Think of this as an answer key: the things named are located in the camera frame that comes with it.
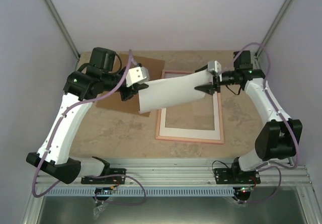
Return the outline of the white paper sheet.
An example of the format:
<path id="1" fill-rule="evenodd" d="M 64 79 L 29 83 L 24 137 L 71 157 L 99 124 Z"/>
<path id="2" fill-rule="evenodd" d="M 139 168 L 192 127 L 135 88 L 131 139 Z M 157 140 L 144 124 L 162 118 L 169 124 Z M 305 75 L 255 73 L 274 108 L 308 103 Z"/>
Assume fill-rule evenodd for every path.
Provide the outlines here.
<path id="1" fill-rule="evenodd" d="M 147 82 L 148 88 L 138 92 L 139 113 L 200 100 L 205 93 L 195 87 L 209 83 L 210 78 L 211 74 L 203 70 L 186 76 Z"/>

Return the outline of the clear acrylic sheet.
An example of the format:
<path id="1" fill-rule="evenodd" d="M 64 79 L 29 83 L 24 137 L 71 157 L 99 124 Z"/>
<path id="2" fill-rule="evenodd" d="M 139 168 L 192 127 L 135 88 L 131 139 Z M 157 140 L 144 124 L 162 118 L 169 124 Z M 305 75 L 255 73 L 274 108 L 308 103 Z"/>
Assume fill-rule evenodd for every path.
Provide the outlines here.
<path id="1" fill-rule="evenodd" d="M 165 127 L 179 129 L 214 130 L 212 98 L 172 106 L 166 109 Z"/>

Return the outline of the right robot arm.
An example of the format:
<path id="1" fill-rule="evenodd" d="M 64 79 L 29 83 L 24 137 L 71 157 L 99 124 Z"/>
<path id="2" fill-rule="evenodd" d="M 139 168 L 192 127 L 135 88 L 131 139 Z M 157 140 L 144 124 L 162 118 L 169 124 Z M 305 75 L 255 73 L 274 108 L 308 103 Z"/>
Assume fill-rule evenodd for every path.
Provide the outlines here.
<path id="1" fill-rule="evenodd" d="M 200 68 L 212 75 L 212 80 L 195 89 L 209 95 L 220 92 L 222 86 L 238 85 L 255 105 L 263 128 L 249 153 L 233 160 L 231 167 L 215 168 L 213 173 L 217 184 L 259 184 L 259 170 L 282 166 L 278 160 L 296 155 L 302 132 L 302 123 L 292 119 L 280 106 L 269 88 L 266 76 L 260 69 L 254 69 L 248 50 L 234 53 L 233 70 L 224 71 L 217 61 L 210 61 Z"/>

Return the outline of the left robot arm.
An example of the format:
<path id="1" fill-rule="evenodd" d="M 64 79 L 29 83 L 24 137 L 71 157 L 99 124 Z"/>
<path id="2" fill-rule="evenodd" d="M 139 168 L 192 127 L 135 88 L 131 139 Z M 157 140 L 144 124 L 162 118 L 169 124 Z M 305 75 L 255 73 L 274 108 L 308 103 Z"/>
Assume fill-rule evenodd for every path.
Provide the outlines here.
<path id="1" fill-rule="evenodd" d="M 113 50 L 96 47 L 88 63 L 71 73 L 63 88 L 59 112 L 42 146 L 28 153 L 27 163 L 58 181 L 70 184 L 77 177 L 93 176 L 98 183 L 110 179 L 109 163 L 92 157 L 85 161 L 69 156 L 71 144 L 85 114 L 93 103 L 118 92 L 127 101 L 148 88 L 148 70 L 128 52 L 126 66 L 113 70 L 120 55 Z"/>

